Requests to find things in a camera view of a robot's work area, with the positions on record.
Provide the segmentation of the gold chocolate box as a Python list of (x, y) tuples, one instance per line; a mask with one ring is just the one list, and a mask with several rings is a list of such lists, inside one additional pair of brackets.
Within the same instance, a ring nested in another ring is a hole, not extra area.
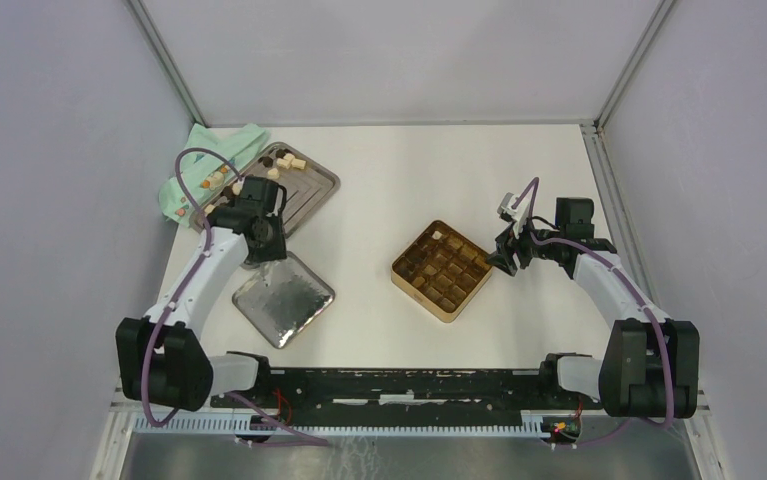
[[(433, 240), (434, 231), (442, 238)], [(453, 322), (492, 274), (488, 253), (441, 220), (431, 222), (391, 265), (391, 281), (443, 323)]]

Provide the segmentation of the steel serving tongs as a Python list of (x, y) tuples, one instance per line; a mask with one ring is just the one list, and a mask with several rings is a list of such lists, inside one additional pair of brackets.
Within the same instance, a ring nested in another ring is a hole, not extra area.
[(259, 281), (264, 285), (265, 288), (268, 288), (272, 284), (273, 268), (274, 268), (273, 262), (263, 263), (259, 266), (259, 269), (258, 269)]

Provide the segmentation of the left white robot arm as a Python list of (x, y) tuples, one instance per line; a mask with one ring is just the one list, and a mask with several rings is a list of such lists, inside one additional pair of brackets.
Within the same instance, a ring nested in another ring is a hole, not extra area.
[(200, 243), (185, 271), (140, 318), (115, 332), (123, 395), (143, 404), (197, 411), (234, 391), (249, 407), (265, 405), (272, 379), (252, 354), (208, 356), (199, 340), (206, 320), (234, 272), (287, 256), (283, 212), (288, 191), (274, 180), (249, 176), (238, 194), (205, 216)]

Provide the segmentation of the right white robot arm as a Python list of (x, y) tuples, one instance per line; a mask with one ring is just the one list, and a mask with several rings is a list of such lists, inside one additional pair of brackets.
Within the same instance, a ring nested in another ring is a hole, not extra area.
[(602, 357), (550, 354), (536, 382), (539, 400), (561, 408), (576, 393), (620, 418), (686, 419), (697, 411), (700, 334), (672, 319), (630, 278), (610, 240), (598, 238), (589, 198), (560, 197), (555, 219), (536, 227), (532, 195), (508, 193), (498, 207), (506, 228), (488, 263), (509, 276), (552, 261), (577, 284), (610, 328)]

